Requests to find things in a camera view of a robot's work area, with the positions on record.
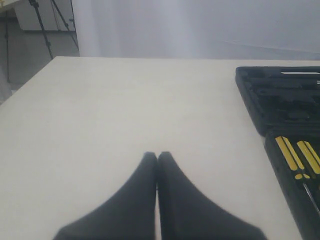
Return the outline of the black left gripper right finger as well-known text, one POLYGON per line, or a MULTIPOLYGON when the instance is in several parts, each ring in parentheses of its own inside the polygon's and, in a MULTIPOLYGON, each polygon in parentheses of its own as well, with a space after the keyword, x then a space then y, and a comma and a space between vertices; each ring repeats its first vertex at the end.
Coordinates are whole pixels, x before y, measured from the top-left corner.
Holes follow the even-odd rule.
POLYGON ((157 177, 162 239, 266 239, 258 227, 230 214, 199 191, 168 151, 158 157, 157 177))

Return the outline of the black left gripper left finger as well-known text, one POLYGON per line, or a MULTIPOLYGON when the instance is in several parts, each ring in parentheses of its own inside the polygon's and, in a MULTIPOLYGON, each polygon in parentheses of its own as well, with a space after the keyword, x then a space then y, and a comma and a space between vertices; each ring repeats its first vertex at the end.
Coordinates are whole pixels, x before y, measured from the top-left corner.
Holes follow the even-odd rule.
POLYGON ((153 240, 157 157, 143 155, 127 182, 105 203, 62 227, 56 240, 153 240))

